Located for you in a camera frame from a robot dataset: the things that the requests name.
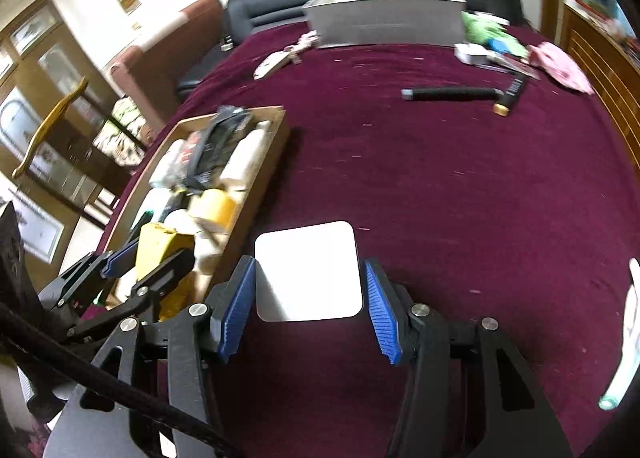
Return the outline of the white power adapter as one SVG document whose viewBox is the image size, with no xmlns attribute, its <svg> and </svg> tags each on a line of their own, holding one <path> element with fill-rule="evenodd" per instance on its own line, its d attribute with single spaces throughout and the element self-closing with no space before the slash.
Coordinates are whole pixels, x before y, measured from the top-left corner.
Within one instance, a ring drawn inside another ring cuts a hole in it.
<svg viewBox="0 0 640 458">
<path fill-rule="evenodd" d="M 355 233 L 346 221 L 260 234 L 256 310 L 267 323 L 348 319 L 363 306 Z"/>
</svg>

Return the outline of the black marker grey caps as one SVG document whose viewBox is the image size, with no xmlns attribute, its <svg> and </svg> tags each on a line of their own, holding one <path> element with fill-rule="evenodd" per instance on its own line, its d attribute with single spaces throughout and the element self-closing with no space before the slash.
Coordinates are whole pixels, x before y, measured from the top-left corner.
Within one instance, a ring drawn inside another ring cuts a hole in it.
<svg viewBox="0 0 640 458">
<path fill-rule="evenodd" d="M 442 87 L 401 89 L 400 95 L 406 101 L 495 101 L 502 92 L 495 88 Z"/>
</svg>

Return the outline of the black marker tan caps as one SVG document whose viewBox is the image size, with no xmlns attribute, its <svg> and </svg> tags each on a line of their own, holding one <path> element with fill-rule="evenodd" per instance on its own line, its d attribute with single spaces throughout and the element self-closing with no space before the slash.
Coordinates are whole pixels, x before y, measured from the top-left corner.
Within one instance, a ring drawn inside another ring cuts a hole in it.
<svg viewBox="0 0 640 458">
<path fill-rule="evenodd" d="M 518 77 L 515 77 L 510 86 L 499 93 L 498 99 L 494 104 L 494 113 L 501 117 L 508 117 L 525 90 L 527 82 L 528 78 L 526 76 L 518 75 Z"/>
</svg>

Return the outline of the white pill bottle red label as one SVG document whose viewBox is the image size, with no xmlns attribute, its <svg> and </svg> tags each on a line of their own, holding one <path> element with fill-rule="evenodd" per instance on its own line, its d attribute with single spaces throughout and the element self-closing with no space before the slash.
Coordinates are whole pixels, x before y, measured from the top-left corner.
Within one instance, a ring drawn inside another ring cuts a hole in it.
<svg viewBox="0 0 640 458">
<path fill-rule="evenodd" d="M 598 403 L 605 412 L 620 406 L 639 369 L 639 261 L 631 258 L 628 267 L 631 284 L 625 300 L 620 363 Z"/>
</svg>

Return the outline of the yellow label bottle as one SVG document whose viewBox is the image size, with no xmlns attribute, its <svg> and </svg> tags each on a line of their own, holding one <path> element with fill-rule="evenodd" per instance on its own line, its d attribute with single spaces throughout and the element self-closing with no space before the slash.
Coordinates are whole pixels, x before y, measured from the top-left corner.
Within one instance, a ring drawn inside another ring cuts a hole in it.
<svg viewBox="0 0 640 458">
<path fill-rule="evenodd" d="M 224 233 L 230 229 L 237 205 L 222 189 L 206 189 L 191 198 L 188 212 L 203 229 Z"/>
</svg>

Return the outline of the cardboard tray box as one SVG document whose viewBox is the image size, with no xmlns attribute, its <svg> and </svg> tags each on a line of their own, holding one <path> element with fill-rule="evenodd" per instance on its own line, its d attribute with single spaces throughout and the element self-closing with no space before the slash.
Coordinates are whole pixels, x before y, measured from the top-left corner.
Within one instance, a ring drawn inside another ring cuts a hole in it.
<svg viewBox="0 0 640 458">
<path fill-rule="evenodd" d="M 243 149 L 248 152 L 243 159 L 243 189 L 233 191 L 214 182 L 206 191 L 192 193 L 184 207 L 171 212 L 166 219 L 152 220 L 151 226 L 143 230 L 151 244 L 160 245 L 168 253 L 180 247 L 194 250 L 193 270 L 162 301 L 163 314 L 168 317 L 189 302 L 204 301 L 210 287 L 230 277 L 241 256 L 244 238 L 290 133 L 282 106 L 252 108 L 250 116 L 247 136 L 231 148 L 235 154 Z M 195 132 L 205 131 L 215 118 L 210 114 L 178 122 L 155 152 L 145 157 L 144 167 L 131 179 L 120 199 L 118 210 L 103 234 L 99 251 L 115 252 L 124 247 L 138 213 L 148 202 L 146 197 L 163 192 L 158 187 L 154 189 L 150 180 L 165 160 L 169 148 L 178 141 L 191 141 Z"/>
</svg>

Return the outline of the white lotion bottle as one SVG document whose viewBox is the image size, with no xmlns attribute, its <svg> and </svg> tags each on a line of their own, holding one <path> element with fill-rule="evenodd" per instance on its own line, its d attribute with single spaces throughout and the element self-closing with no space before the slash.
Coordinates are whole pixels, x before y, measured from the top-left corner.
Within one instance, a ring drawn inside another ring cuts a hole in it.
<svg viewBox="0 0 640 458">
<path fill-rule="evenodd" d="M 262 148 L 262 141 L 265 140 L 270 126 L 269 120 L 258 122 L 255 128 L 236 145 L 219 177 L 220 184 L 225 189 L 246 188 L 250 171 L 252 171 L 257 155 Z"/>
</svg>

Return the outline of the black zipper pouch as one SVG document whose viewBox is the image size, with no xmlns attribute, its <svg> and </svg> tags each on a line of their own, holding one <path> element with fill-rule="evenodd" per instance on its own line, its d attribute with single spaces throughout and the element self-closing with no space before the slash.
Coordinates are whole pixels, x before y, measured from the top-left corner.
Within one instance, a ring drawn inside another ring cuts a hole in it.
<svg viewBox="0 0 640 458">
<path fill-rule="evenodd" d="M 247 135 L 253 114 L 244 107 L 221 105 L 193 148 L 182 184 L 193 193 L 217 185 L 239 142 Z"/>
</svg>

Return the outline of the dark red velvet bedspread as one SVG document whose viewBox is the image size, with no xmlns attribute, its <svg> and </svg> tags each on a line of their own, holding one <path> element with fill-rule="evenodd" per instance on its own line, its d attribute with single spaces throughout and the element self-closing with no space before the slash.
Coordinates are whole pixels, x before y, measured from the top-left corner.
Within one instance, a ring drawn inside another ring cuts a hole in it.
<svg viewBox="0 0 640 458">
<path fill-rule="evenodd" d="M 576 456 L 637 456 L 637 409 L 598 406 L 639 252 L 637 174 L 600 101 L 544 78 L 508 117 L 483 102 L 407 102 L 407 87 L 510 82 L 417 45 L 310 50 L 254 79 L 305 30 L 249 36 L 176 113 L 284 107 L 291 134 L 252 233 L 348 222 L 360 256 L 413 299 L 452 321 L 497 319 Z"/>
</svg>

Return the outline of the wooden glass-door cabinet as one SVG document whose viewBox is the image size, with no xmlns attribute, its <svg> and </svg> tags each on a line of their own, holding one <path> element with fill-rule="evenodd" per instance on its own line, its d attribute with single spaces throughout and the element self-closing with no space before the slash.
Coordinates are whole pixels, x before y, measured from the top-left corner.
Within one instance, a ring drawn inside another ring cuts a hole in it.
<svg viewBox="0 0 640 458">
<path fill-rule="evenodd" d="M 82 77 L 67 110 L 22 178 L 32 135 Z M 1 196 L 13 201 L 37 271 L 58 271 L 79 220 L 104 226 L 146 150 L 144 120 L 118 117 L 118 96 L 79 47 L 53 0 L 35 0 L 1 30 Z"/>
</svg>

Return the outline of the brown padded chair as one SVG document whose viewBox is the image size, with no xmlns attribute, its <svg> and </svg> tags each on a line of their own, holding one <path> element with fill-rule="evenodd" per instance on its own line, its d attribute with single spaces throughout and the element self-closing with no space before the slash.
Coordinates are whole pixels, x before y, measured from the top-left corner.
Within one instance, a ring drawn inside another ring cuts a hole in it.
<svg viewBox="0 0 640 458">
<path fill-rule="evenodd" d="M 221 57 L 224 7 L 219 0 L 196 0 L 138 38 L 112 59 L 108 74 L 129 96 L 155 133 L 181 104 L 178 87 L 198 70 L 208 73 Z"/>
</svg>

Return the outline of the small white charger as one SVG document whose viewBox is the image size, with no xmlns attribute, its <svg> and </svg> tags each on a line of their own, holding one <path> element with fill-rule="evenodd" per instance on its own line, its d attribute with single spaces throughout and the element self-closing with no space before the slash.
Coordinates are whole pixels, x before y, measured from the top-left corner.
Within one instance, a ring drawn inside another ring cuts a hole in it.
<svg viewBox="0 0 640 458">
<path fill-rule="evenodd" d="M 480 44 L 455 44 L 454 56 L 466 65 L 484 65 L 492 60 L 492 52 Z"/>
</svg>

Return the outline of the silver rectangular box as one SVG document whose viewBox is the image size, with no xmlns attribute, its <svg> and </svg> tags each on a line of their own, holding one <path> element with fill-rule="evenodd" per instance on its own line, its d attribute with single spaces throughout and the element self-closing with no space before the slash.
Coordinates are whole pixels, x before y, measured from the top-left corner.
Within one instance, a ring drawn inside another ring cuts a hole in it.
<svg viewBox="0 0 640 458">
<path fill-rule="evenodd" d="M 309 0 L 308 25 L 322 48 L 366 44 L 431 44 L 465 41 L 465 0 Z"/>
</svg>

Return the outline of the green plastic packet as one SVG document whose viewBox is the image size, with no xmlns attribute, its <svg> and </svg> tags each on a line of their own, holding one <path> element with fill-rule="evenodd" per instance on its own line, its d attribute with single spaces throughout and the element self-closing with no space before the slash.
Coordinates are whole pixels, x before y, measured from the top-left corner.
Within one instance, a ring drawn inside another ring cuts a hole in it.
<svg viewBox="0 0 640 458">
<path fill-rule="evenodd" d="M 491 40 L 506 41 L 510 37 L 504 26 L 493 18 L 468 11 L 461 12 L 465 39 L 470 44 L 487 46 Z"/>
</svg>

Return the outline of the pink white cloth bag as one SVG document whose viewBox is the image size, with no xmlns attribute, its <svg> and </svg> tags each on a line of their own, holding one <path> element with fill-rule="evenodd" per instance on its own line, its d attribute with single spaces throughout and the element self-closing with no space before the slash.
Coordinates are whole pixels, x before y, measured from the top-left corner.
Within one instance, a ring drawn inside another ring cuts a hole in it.
<svg viewBox="0 0 640 458">
<path fill-rule="evenodd" d="M 561 48 L 544 41 L 538 46 L 528 46 L 527 50 L 530 65 L 541 68 L 567 89 L 593 96 L 594 91 L 586 74 Z"/>
</svg>

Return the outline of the wooden brick-pattern counter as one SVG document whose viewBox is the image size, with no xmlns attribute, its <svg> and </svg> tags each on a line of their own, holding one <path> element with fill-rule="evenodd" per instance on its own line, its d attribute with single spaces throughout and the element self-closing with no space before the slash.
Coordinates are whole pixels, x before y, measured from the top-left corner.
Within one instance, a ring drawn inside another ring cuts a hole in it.
<svg viewBox="0 0 640 458">
<path fill-rule="evenodd" d="M 639 171 L 639 67 L 576 0 L 564 0 L 560 46 L 586 74 Z"/>
</svg>

